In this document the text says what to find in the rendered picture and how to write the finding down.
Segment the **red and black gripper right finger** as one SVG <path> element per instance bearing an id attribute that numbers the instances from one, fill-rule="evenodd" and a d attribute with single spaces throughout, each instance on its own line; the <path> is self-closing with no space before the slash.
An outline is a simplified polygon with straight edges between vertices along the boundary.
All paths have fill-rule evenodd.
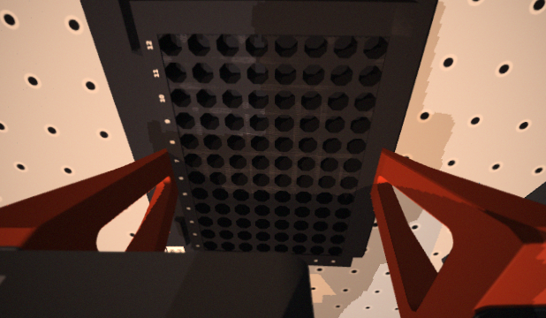
<path id="1" fill-rule="evenodd" d="M 450 230 L 452 249 L 438 273 L 392 186 Z M 546 307 L 546 205 L 386 148 L 370 194 L 400 318 Z"/>

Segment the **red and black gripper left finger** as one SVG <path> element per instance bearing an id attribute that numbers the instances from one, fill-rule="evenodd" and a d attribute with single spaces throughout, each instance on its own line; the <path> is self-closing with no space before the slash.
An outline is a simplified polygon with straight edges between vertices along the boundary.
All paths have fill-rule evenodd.
<path id="1" fill-rule="evenodd" d="M 99 231 L 155 186 L 125 252 L 165 252 L 178 199 L 166 148 L 115 170 L 1 207 L 0 246 L 99 251 Z"/>

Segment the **beige perforated base plate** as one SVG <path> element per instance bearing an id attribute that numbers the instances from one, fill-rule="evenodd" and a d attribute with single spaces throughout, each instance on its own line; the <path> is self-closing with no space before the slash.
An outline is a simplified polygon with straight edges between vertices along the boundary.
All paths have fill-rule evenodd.
<path id="1" fill-rule="evenodd" d="M 0 0 L 0 207 L 134 162 L 104 75 L 80 0 Z M 523 198 L 546 182 L 546 0 L 438 0 L 395 153 Z M 449 229 L 392 187 L 438 273 Z M 308 267 L 315 318 L 400 318 L 376 220 L 351 267 Z"/>

